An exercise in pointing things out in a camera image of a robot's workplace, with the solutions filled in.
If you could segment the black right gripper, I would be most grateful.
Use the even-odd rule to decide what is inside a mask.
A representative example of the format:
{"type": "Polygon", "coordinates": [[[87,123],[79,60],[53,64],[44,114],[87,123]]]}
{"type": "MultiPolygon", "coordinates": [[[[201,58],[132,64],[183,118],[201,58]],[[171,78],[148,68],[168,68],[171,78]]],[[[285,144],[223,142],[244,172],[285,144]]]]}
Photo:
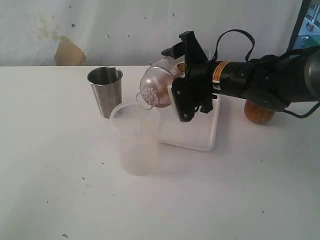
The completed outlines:
{"type": "Polygon", "coordinates": [[[207,114],[213,110],[211,65],[193,31],[185,31],[179,38],[181,42],[163,50],[161,55],[174,60],[184,56],[184,78],[193,86],[198,111],[207,114]]]}

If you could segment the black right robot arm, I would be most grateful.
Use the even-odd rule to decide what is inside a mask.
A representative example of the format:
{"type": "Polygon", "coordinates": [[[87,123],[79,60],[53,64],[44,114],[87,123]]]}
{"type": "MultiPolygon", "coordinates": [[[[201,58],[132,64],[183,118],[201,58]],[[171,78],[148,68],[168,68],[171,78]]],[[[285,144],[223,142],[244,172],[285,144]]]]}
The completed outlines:
{"type": "Polygon", "coordinates": [[[245,56],[243,62],[208,59],[193,31],[162,51],[165,57],[184,57],[185,73],[171,85],[173,103],[182,122],[196,112],[209,113],[218,95],[245,99],[272,112],[288,113],[292,103],[320,106],[320,48],[294,49],[276,56],[245,56]]]}

